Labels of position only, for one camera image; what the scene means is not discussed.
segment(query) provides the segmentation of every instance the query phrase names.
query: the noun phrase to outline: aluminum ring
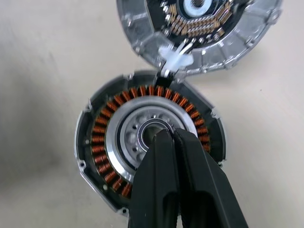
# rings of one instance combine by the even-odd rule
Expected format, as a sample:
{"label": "aluminum ring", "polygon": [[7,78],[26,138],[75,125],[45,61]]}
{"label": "aluminum ring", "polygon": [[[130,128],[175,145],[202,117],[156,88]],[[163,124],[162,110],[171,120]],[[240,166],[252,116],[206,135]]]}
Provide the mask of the aluminum ring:
{"label": "aluminum ring", "polygon": [[145,106],[159,106],[173,112],[183,123],[184,128],[197,136],[196,127],[183,108],[163,97],[145,96],[132,99],[123,104],[112,115],[105,134],[105,147],[109,162],[115,170],[129,182],[133,182],[135,169],[125,160],[120,140],[121,127],[126,118],[135,110]]}

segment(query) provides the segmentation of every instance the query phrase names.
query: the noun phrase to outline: aluminum motor casing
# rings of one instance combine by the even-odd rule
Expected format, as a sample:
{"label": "aluminum motor casing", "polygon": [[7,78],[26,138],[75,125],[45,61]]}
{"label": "aluminum motor casing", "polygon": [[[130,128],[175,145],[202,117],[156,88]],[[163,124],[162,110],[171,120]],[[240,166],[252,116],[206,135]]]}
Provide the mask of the aluminum motor casing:
{"label": "aluminum motor casing", "polygon": [[[81,175],[86,182],[97,192],[105,202],[115,211],[125,216],[128,215],[129,200],[118,196],[105,185],[98,177],[92,156],[90,155],[90,145],[88,143],[92,122],[99,107],[104,105],[109,97],[128,90],[130,87],[138,85],[151,85],[155,82],[156,72],[139,71],[131,75],[119,76],[100,88],[90,99],[89,104],[81,112],[76,126],[74,151]],[[216,113],[213,105],[207,101],[187,82],[174,83],[170,86],[174,91],[187,97],[199,111],[204,115],[208,127],[211,129],[211,139],[214,143],[214,160],[221,162],[226,158],[225,132],[220,117]]]}
{"label": "aluminum motor casing", "polygon": [[[282,0],[251,0],[234,28],[218,42],[192,50],[193,64],[180,69],[176,78],[230,69],[251,51],[281,15]],[[173,42],[155,31],[146,0],[117,0],[119,18],[132,49],[160,69],[165,61],[161,46],[175,50]]]}

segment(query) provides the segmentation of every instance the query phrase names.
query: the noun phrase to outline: circuit board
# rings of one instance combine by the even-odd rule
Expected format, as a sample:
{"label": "circuit board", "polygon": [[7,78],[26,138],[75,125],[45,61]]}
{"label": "circuit board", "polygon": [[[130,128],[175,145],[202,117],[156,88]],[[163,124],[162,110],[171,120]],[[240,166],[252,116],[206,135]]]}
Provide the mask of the circuit board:
{"label": "circuit board", "polygon": [[[210,0],[203,15],[193,17],[185,9],[186,0],[147,0],[152,23],[176,46],[185,38],[195,38],[201,46],[219,41],[239,20],[243,10],[234,10],[233,0]],[[192,0],[202,5],[205,0]]]}

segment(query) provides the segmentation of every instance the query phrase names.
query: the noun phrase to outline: beige surface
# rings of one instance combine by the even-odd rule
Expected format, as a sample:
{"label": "beige surface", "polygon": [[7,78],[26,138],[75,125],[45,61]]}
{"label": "beige surface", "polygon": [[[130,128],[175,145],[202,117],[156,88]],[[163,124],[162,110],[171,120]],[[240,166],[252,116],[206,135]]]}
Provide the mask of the beige surface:
{"label": "beige surface", "polygon": [[[304,227],[304,2],[237,67],[189,79],[220,111],[224,170],[252,228]],[[0,227],[126,228],[78,174],[80,110],[109,79],[151,68],[115,1],[0,0]]]}

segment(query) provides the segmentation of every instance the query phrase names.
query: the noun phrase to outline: hole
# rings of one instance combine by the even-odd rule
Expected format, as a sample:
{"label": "hole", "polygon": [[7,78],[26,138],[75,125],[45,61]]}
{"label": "hole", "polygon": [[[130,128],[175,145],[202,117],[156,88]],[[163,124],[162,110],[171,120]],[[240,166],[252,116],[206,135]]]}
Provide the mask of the hole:
{"label": "hole", "polygon": [[164,128],[161,128],[160,126],[155,126],[155,125],[147,126],[147,128],[143,131],[143,134],[142,134],[143,142],[148,147],[150,147],[151,144],[152,144],[152,140],[153,140],[154,135],[156,135],[162,129],[164,129]]}

